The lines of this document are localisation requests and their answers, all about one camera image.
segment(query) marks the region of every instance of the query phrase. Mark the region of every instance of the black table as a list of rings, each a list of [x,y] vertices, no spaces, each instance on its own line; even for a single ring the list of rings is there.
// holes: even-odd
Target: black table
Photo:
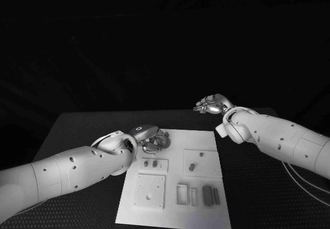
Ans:
[[[254,109],[261,114],[277,116],[271,108]],[[95,139],[117,130],[128,133],[141,124],[154,124],[165,129],[215,131],[221,123],[222,115],[192,110],[64,113],[33,161],[90,146]],[[221,138],[216,131],[215,138],[232,229],[329,229],[330,208],[301,190],[283,163],[261,153],[254,144],[245,142],[238,145],[229,137]],[[310,172],[297,170],[309,178]],[[146,228],[116,224],[124,179],[124,174],[110,176],[80,192],[52,198],[7,219],[0,228]],[[329,194],[300,183],[330,203]]]

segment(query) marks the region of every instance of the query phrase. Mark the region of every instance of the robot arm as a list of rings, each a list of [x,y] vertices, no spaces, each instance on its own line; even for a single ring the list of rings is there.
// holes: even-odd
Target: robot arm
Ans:
[[[110,175],[123,174],[136,162],[140,142],[147,138],[160,139],[159,146],[147,142],[149,152],[169,147],[169,138],[159,127],[143,125],[131,132],[134,135],[113,132],[94,142],[92,147],[71,149],[0,171],[0,224],[38,203],[82,190]]]
[[[330,138],[228,101],[216,94],[205,97],[195,107],[201,113],[224,114],[224,123],[216,127],[221,137],[229,136],[238,144],[254,143],[263,153],[330,179]]]

